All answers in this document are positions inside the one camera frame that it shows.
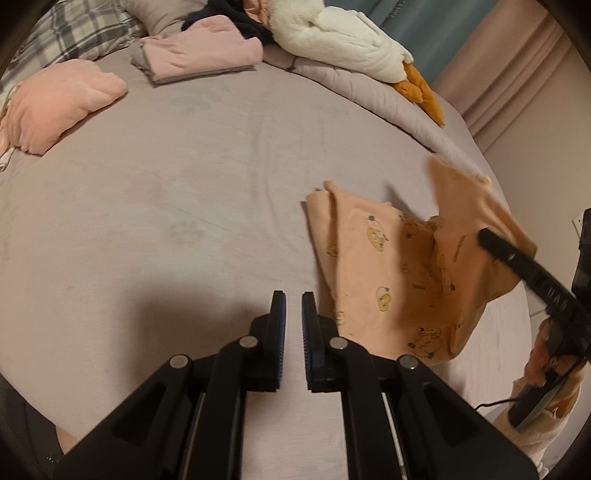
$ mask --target dark clothing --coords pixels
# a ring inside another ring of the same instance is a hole
[[[209,0],[203,10],[189,13],[182,30],[188,29],[198,20],[215,15],[225,15],[232,20],[244,38],[256,37],[263,45],[275,43],[271,32],[245,13],[241,0]]]

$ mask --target pillow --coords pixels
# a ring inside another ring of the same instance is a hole
[[[126,8],[144,23],[149,35],[169,37],[180,32],[180,26],[176,29],[175,23],[191,12],[202,10],[206,4],[207,0],[127,0]]]
[[[114,73],[90,60],[49,65],[22,82],[0,122],[0,151],[8,147],[43,155],[60,135],[127,93]]]
[[[33,27],[0,80],[0,103],[10,88],[53,63],[96,60],[145,35],[126,0],[59,0]]]

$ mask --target plaid pillow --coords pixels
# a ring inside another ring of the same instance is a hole
[[[59,0],[18,49],[0,80],[0,100],[35,72],[70,59],[96,60],[145,35],[125,0]]]

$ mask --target cable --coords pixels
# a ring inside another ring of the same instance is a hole
[[[504,400],[497,400],[492,403],[481,403],[474,410],[478,410],[479,408],[482,408],[482,407],[494,407],[495,405],[501,405],[502,403],[509,403],[510,401],[521,401],[521,400],[523,400],[523,397],[506,398]]]
[[[558,380],[568,377],[574,371],[574,369],[577,368],[581,364],[581,362],[583,362],[584,360],[585,359],[583,357],[580,357],[575,363],[573,363],[573,366],[570,367],[564,375],[562,375],[561,377],[558,378]],[[495,405],[500,405],[502,403],[509,403],[512,401],[521,401],[523,399],[524,399],[524,397],[515,397],[515,398],[506,398],[504,400],[494,401],[492,403],[481,403],[474,410],[478,410],[479,408],[482,408],[482,407],[494,407]]]

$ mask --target electrical outlet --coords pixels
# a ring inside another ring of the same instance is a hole
[[[581,212],[575,218],[573,218],[574,229],[577,231],[577,236],[581,238],[581,231],[583,230],[583,215],[585,212]]]

